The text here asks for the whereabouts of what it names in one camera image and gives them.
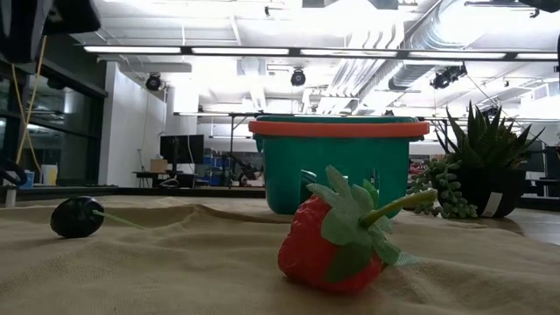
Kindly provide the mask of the dark purple toy plum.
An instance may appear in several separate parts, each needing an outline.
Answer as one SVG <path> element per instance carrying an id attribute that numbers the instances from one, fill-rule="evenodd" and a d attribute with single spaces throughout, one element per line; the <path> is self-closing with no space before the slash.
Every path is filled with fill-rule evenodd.
<path id="1" fill-rule="evenodd" d="M 105 219 L 144 229 L 141 225 L 107 213 L 103 204 L 90 196 L 72 197 L 56 206 L 50 228 L 65 239 L 85 238 L 99 230 Z"/>

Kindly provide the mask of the black computer monitor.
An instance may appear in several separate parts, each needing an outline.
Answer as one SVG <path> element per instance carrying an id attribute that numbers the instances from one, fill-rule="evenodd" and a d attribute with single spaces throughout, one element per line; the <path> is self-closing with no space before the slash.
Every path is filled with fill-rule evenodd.
<path id="1" fill-rule="evenodd" d="M 161 136 L 159 154 L 170 164 L 202 164 L 204 136 Z"/>

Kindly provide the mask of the white plastic jug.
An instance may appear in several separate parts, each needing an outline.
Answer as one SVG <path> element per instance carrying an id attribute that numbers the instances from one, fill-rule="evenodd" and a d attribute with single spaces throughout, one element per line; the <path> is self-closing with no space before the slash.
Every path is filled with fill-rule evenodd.
<path id="1" fill-rule="evenodd" d="M 40 183 L 42 185 L 55 186 L 58 177 L 58 166 L 56 164 L 42 164 L 40 175 Z"/>

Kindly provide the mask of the teal basket with orange rim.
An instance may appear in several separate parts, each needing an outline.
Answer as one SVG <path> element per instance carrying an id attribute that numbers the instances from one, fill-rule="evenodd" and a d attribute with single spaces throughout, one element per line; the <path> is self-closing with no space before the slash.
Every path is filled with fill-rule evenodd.
<path id="1" fill-rule="evenodd" d="M 331 165 L 350 185 L 373 180 L 384 206 L 407 190 L 410 143 L 430 132 L 415 117 L 261 115 L 248 123 L 263 154 L 266 200 L 276 214 L 294 214 L 307 199 L 303 172 L 327 185 Z"/>

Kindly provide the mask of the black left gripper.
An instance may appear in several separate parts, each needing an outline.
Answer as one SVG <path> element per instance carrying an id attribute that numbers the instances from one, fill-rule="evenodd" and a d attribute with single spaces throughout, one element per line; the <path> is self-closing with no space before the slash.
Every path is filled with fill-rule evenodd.
<path id="1" fill-rule="evenodd" d="M 8 62 L 32 62 L 43 29 L 75 34 L 100 27 L 94 0 L 0 0 L 0 54 Z"/>

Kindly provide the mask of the tan burlap cloth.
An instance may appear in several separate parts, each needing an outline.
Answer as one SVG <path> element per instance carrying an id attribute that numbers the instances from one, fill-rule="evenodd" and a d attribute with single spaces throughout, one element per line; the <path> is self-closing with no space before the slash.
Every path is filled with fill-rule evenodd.
<path id="1" fill-rule="evenodd" d="M 0 315 L 560 315 L 560 246 L 504 229 L 401 213 L 416 263 L 336 296 L 279 271 L 291 220 L 263 201 L 104 204 L 131 226 L 65 240 L 50 205 L 0 209 Z"/>

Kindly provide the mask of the black beam with LED strips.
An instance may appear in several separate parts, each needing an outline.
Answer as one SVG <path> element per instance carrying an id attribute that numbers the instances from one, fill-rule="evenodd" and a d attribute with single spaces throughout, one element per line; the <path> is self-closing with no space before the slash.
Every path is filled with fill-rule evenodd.
<path id="1" fill-rule="evenodd" d="M 85 45 L 88 53 L 98 55 L 172 55 L 204 57 L 285 57 L 357 60 L 449 60 L 497 62 L 554 62 L 558 52 L 516 52 L 476 50 L 405 50 L 250 46 L 155 46 L 155 45 Z"/>

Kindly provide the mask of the red toy strawberry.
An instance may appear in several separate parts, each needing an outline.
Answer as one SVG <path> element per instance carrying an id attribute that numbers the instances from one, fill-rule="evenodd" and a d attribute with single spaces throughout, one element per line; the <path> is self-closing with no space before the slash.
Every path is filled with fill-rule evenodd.
<path id="1" fill-rule="evenodd" d="M 357 293 L 387 267 L 415 258 L 391 243 L 390 213 L 434 201 L 427 189 L 378 205 L 373 184 L 349 185 L 333 166 L 325 168 L 327 185 L 310 183 L 311 197 L 297 209 L 277 254 L 278 268 L 291 281 L 334 293 Z"/>

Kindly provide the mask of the potted succulent plant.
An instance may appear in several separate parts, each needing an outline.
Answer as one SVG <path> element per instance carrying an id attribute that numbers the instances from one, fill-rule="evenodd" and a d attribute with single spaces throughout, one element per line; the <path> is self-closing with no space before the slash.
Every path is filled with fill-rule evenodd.
<path id="1" fill-rule="evenodd" d="M 433 189 L 437 199 L 419 202 L 413 206 L 415 212 L 446 219 L 503 218 L 513 212 L 525 188 L 521 163 L 540 135 L 533 135 L 530 126 L 515 133 L 515 121 L 501 113 L 497 108 L 489 115 L 470 104 L 464 128 L 447 116 L 455 139 L 437 135 L 444 155 L 426 160 L 407 191 Z"/>

